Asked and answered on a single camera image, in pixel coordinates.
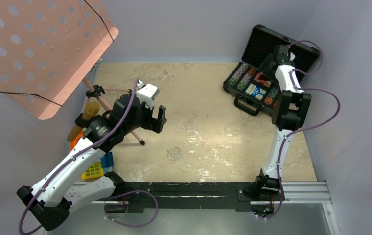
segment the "wooden handle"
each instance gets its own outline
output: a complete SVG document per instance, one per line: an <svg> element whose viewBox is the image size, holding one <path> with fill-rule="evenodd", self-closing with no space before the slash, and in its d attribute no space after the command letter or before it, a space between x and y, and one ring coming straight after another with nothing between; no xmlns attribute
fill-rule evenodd
<svg viewBox="0 0 372 235"><path fill-rule="evenodd" d="M99 112L99 104L97 102L91 102L85 106L84 112L82 113L82 119L85 121L91 120ZM67 141L71 142L78 134L84 129L83 127L75 125L70 133L68 134Z"/></svg>

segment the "small box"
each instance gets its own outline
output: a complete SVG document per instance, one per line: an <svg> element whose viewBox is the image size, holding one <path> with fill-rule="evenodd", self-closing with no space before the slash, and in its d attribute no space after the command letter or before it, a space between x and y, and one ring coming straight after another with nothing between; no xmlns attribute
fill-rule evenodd
<svg viewBox="0 0 372 235"><path fill-rule="evenodd" d="M237 108L253 116L261 110L267 114L274 111L280 94L279 85L262 76L256 69L269 54L274 52L276 45L289 45L293 42L295 42L294 39L262 25L253 28L242 55L242 62L236 66L222 86L226 92L235 96L234 104ZM296 56L294 59L295 67L305 72L320 56L316 48L302 43L291 46L290 51ZM299 82L304 77L299 72L296 72L296 76Z"/></svg>

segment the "blue block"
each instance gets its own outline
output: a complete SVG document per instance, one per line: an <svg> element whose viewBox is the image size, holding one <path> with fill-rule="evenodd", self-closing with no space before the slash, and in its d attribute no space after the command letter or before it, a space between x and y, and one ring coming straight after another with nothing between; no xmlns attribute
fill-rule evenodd
<svg viewBox="0 0 372 235"><path fill-rule="evenodd" d="M107 169L114 166L113 153L108 152L101 158L101 168Z"/></svg>

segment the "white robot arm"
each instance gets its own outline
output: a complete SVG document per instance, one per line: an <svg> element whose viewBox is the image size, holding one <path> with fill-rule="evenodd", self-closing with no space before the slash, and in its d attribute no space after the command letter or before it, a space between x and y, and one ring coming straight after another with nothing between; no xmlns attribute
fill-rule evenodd
<svg viewBox="0 0 372 235"><path fill-rule="evenodd" d="M141 86L124 120L122 117L133 94L120 97L115 101L112 110L89 121L84 137L53 171L32 187L19 188L16 194L47 231L57 228L78 208L92 201L125 192L125 182L115 172L108 172L100 179L82 187L74 188L72 185L90 165L121 143L124 136L131 131L139 127L156 133L162 131L167 122L165 107L160 106L158 117L152 117L153 100L158 93L159 89L156 86L151 84ZM111 133L118 122L122 122L121 126ZM98 141L100 144L96 147L77 154Z"/></svg>
<svg viewBox="0 0 372 235"><path fill-rule="evenodd" d="M294 58L295 55L289 52L287 45L278 45L274 53L258 67L258 71L264 76L279 83L281 93L272 113L275 132L268 161L262 167L255 182L244 190L244 193L252 198L268 200L278 194L282 166L294 135L287 136L303 126L310 106L311 95L295 89L300 85L294 71Z"/></svg>

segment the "marble-patterned surface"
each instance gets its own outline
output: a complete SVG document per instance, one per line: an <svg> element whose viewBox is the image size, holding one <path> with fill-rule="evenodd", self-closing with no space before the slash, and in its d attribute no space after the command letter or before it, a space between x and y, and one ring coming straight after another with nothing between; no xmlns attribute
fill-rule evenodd
<svg viewBox="0 0 372 235"><path fill-rule="evenodd" d="M253 117L233 104L222 83L236 63L102 63L96 84L132 88L135 78L160 89L156 105L167 108L160 134L143 129L113 149L116 172L126 181L253 181L273 139L270 116ZM121 92L103 95L111 105ZM181 149L179 160L167 150ZM288 151L283 180L315 181L303 134Z"/></svg>

